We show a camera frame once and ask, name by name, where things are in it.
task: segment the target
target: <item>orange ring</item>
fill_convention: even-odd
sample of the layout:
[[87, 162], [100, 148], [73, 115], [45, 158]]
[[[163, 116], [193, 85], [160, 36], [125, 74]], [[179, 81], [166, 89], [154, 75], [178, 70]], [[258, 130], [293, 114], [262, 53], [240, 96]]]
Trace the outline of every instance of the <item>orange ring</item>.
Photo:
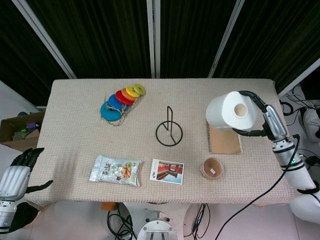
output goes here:
[[121, 93], [122, 93], [122, 95], [123, 95], [126, 99], [128, 99], [128, 100], [130, 100], [130, 101], [135, 101], [135, 100], [136, 100], [136, 97], [130, 96], [130, 95], [127, 93], [126, 88], [123, 88], [123, 89], [121, 90]]

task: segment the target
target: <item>snack bag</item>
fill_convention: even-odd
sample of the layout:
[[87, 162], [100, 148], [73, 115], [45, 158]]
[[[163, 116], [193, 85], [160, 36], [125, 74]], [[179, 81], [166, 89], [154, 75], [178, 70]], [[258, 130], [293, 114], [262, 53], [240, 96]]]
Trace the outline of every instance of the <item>snack bag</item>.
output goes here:
[[90, 181], [126, 184], [139, 187], [138, 173], [142, 161], [98, 155]]

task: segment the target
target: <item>red ring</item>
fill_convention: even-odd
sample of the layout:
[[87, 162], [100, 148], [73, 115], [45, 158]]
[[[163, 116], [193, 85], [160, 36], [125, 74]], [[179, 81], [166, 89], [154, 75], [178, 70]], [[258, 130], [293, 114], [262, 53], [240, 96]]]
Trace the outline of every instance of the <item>red ring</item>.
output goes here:
[[121, 90], [117, 91], [115, 93], [115, 98], [122, 104], [132, 105], [134, 104], [134, 101], [131, 101], [129, 99], [126, 99], [123, 95]]

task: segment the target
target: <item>paper towel roll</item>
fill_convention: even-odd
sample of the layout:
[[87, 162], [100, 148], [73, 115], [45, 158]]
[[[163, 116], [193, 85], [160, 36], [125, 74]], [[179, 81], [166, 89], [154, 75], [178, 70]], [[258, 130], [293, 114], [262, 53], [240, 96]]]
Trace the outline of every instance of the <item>paper towel roll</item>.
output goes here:
[[255, 124], [257, 116], [256, 104], [237, 91], [212, 99], [205, 111], [206, 120], [217, 129], [249, 129]]

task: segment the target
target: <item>card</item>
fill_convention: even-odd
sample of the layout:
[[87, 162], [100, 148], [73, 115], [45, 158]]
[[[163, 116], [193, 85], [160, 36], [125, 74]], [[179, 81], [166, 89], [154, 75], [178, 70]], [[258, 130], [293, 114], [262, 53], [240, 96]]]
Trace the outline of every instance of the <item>card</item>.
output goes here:
[[181, 185], [184, 168], [183, 163], [153, 159], [150, 180]]

